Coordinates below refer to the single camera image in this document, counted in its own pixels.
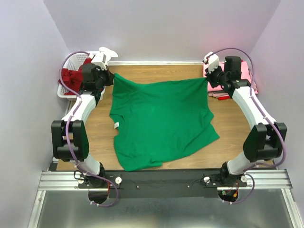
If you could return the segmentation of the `green t shirt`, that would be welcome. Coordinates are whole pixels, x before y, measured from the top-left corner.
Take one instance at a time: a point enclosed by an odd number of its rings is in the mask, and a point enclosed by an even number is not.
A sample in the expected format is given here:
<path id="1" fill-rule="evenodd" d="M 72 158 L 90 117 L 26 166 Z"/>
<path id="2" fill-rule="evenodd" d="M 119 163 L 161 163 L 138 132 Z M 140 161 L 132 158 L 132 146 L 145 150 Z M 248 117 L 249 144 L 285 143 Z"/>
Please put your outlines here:
<path id="1" fill-rule="evenodd" d="M 160 167 L 215 142 L 205 78 L 139 84 L 115 75 L 110 118 L 125 171 Z"/>

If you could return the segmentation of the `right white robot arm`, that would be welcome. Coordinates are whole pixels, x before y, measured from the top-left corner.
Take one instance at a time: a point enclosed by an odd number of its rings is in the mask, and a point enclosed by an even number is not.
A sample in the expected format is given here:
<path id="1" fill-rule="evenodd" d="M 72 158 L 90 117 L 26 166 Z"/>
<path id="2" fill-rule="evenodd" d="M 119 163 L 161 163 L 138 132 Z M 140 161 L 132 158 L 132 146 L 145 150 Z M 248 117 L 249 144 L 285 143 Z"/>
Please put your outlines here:
<path id="1" fill-rule="evenodd" d="M 253 83 L 242 79 L 240 57 L 228 56 L 221 66 L 215 53 L 208 53 L 203 63 L 208 67 L 205 76 L 211 87 L 220 86 L 240 107 L 250 126 L 250 133 L 243 143 L 243 151 L 234 159 L 225 162 L 218 181 L 229 186 L 245 171 L 258 165 L 267 166 L 266 161 L 278 158 L 284 152 L 287 126 L 269 117 L 258 101 Z"/>

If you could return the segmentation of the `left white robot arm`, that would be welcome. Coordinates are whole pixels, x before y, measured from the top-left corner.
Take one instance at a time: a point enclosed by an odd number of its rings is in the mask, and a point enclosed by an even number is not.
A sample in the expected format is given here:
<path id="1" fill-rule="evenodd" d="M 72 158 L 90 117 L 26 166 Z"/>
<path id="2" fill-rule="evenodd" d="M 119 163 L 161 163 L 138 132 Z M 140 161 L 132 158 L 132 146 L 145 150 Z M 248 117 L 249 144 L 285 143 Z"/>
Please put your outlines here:
<path id="1" fill-rule="evenodd" d="M 114 74 L 108 66 L 100 67 L 86 63 L 80 67 L 83 77 L 80 89 L 74 94 L 76 102 L 71 110 L 61 119 L 51 124 L 53 156 L 64 162 L 72 162 L 82 179 L 100 188 L 113 183 L 105 176 L 102 163 L 92 157 L 85 123 L 90 113 L 98 105 L 106 86 L 113 85 Z"/>

